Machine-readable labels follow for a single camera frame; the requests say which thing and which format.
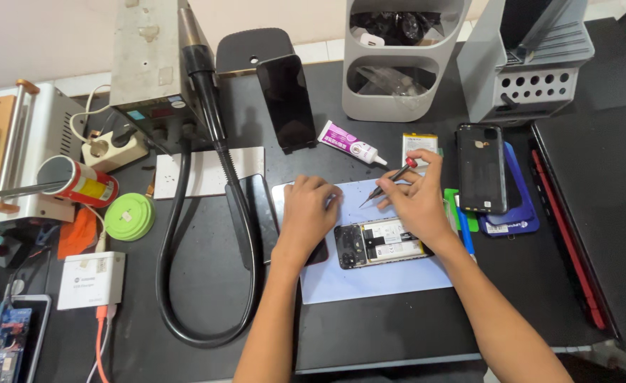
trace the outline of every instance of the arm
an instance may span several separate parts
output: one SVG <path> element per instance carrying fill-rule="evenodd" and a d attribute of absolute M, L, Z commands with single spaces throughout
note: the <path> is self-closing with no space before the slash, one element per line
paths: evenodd
<path fill-rule="evenodd" d="M 387 173 L 377 181 L 388 196 L 380 209 L 394 204 L 410 231 L 441 260 L 462 300 L 483 359 L 503 382 L 572 382 L 540 335 L 488 280 L 450 229 L 440 188 L 442 158 L 420 149 L 411 158 L 429 163 L 424 177 L 406 172 L 411 185 L 396 185 Z"/>
<path fill-rule="evenodd" d="M 335 197 L 326 203 L 327 198 Z M 286 383 L 292 371 L 294 300 L 311 251 L 337 221 L 342 191 L 320 177 L 299 176 L 284 188 L 284 218 L 257 315 L 234 383 Z"/>

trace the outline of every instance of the black desk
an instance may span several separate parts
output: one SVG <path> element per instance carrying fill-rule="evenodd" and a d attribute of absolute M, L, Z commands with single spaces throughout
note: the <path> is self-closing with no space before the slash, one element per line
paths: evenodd
<path fill-rule="evenodd" d="M 598 56 L 585 64 L 579 94 L 611 76 L 609 65 L 625 44 L 613 19 L 587 23 Z M 443 187 L 457 187 L 454 129 L 467 121 L 455 48 L 434 103 L 416 123 L 351 121 L 341 107 L 342 63 L 305 66 L 313 113 L 320 129 L 328 119 L 379 149 L 389 163 L 401 163 L 401 134 L 435 133 L 444 149 Z M 231 147 L 264 146 L 269 187 L 291 181 L 299 173 L 319 174 L 330 183 L 377 178 L 385 169 L 366 166 L 342 152 L 319 145 L 284 155 L 275 141 L 266 105 L 255 76 L 222 81 L 223 113 Z M 523 164 L 528 156 L 527 127 L 505 128 Z M 121 193 L 145 192 L 155 165 L 149 156 L 113 176 Z M 526 183 L 530 173 L 522 165 Z M 540 213 L 540 202 L 531 193 Z M 115 382 L 196 382 L 232 376 L 245 335 L 217 350 L 196 350 L 177 341 L 164 327 L 155 300 L 154 274 L 159 239 L 171 201 L 156 201 L 152 230 L 133 243 L 112 241 L 110 248 L 127 253 L 124 299 L 113 334 L 110 357 Z M 181 320 L 199 331 L 222 331 L 240 317 L 246 300 L 248 273 L 241 265 L 224 197 L 193 198 L 184 206 L 178 255 L 172 268 L 171 293 Z M 481 269 L 513 306 L 556 351 L 604 339 L 585 319 L 574 297 L 564 261 L 544 216 L 537 233 L 514 240 L 473 235 Z M 62 264 L 50 263 L 46 291 L 57 299 Z M 37 371 L 38 382 L 81 382 L 93 363 L 95 309 L 51 314 Z M 298 371 L 351 368 L 373 364 L 475 359 L 478 348 L 462 305 L 452 288 L 304 305 L 298 322 Z"/>

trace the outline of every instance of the hand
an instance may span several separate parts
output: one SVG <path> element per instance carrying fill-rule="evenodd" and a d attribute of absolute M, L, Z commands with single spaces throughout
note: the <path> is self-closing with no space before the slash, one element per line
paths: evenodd
<path fill-rule="evenodd" d="M 429 249 L 441 254 L 453 240 L 459 243 L 459 237 L 451 229 L 443 209 L 440 187 L 443 158 L 426 149 L 409 151 L 408 157 L 429 163 L 425 176 L 421 177 L 411 170 L 404 172 L 399 179 L 409 182 L 408 185 L 396 184 L 389 179 L 397 170 L 384 174 L 376 184 L 382 188 L 386 198 L 377 207 L 383 209 L 393 204 L 405 227 Z"/>
<path fill-rule="evenodd" d="M 327 198 L 335 195 L 329 204 Z M 298 275 L 313 249 L 332 230 L 342 190 L 324 179 L 300 175 L 284 187 L 284 217 L 272 267 Z"/>

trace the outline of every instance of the orange rag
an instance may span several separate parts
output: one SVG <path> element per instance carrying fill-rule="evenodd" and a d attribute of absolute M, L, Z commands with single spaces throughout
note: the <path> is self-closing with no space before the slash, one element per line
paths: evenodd
<path fill-rule="evenodd" d="M 81 208 L 74 222 L 62 225 L 58 243 L 58 259 L 75 256 L 96 242 L 96 215 Z"/>

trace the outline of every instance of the phone battery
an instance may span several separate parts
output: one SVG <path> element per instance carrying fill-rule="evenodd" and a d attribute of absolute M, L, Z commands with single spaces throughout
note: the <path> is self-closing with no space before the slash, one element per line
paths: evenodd
<path fill-rule="evenodd" d="M 426 254 L 420 240 L 408 232 L 400 220 L 363 225 L 368 262 L 383 262 Z"/>
<path fill-rule="evenodd" d="M 408 151 L 417 149 L 427 149 L 428 151 L 438 152 L 438 136 L 435 134 L 417 134 L 417 133 L 403 133 L 403 153 L 402 157 L 408 156 Z M 415 171 L 424 171 L 429 164 L 424 160 L 417 158 L 417 167 Z"/>

